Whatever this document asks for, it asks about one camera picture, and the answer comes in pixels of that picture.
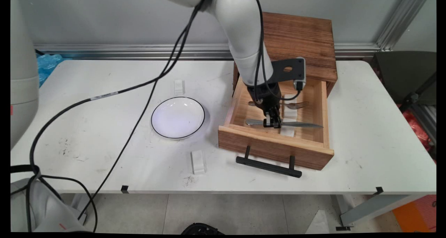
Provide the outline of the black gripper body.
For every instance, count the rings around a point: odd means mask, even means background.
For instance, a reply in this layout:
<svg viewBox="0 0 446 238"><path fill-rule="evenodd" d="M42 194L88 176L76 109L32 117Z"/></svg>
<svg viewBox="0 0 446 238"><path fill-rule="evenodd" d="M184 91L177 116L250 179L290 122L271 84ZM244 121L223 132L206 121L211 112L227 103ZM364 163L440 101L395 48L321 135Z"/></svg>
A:
<svg viewBox="0 0 446 238"><path fill-rule="evenodd" d="M280 116L280 100L282 99L282 94L277 82L269 83L268 85L264 83L256 87L247 86L247 91L254 105L260 108L265 116L266 113L270 117Z"/></svg>

